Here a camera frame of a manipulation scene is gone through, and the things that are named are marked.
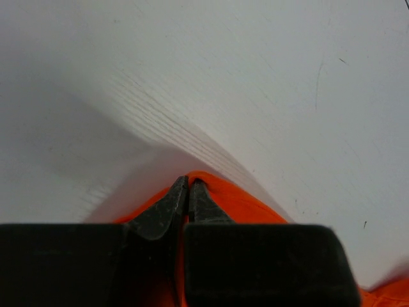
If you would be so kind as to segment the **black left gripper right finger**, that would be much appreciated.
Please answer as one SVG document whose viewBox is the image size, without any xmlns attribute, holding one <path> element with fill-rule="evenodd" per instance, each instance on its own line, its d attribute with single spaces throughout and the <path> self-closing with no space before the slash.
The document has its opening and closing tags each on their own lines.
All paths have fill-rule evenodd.
<svg viewBox="0 0 409 307">
<path fill-rule="evenodd" d="M 316 224 L 236 223 L 196 180 L 183 230 L 189 306 L 359 306 L 335 233 Z"/>
</svg>

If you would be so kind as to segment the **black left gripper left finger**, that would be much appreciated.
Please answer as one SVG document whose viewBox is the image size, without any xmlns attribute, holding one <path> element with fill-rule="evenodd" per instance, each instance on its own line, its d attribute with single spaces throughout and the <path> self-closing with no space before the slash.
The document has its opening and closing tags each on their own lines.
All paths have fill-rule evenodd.
<svg viewBox="0 0 409 307">
<path fill-rule="evenodd" d="M 2 224 L 2 306 L 140 306 L 146 282 L 173 284 L 188 196 L 182 176 L 126 223 Z"/>
</svg>

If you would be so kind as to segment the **orange t shirt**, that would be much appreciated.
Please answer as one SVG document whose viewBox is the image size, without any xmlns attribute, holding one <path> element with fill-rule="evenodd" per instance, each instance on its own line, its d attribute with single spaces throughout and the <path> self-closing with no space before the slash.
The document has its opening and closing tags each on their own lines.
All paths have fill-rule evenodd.
<svg viewBox="0 0 409 307">
<path fill-rule="evenodd" d="M 205 171 L 191 171 L 187 176 L 189 187 L 192 187 L 194 180 L 202 180 L 208 188 L 211 199 L 236 222 L 288 223 L 276 211 L 228 180 Z M 124 223 L 137 217 L 165 196 L 169 189 L 170 187 L 166 187 L 159 191 L 143 205 L 138 205 L 131 213 L 117 219 L 116 223 Z M 179 276 L 176 284 L 178 294 L 181 294 L 181 306 L 188 306 L 183 286 L 183 269 L 180 268 L 177 272 Z M 143 306 L 176 306 L 169 288 L 166 286 L 155 286 L 154 288 L 156 289 L 153 292 L 153 299 L 142 303 Z M 365 291 L 361 288 L 359 290 L 362 299 L 360 306 L 408 306 L 408 277 L 391 281 L 372 291 Z"/>
</svg>

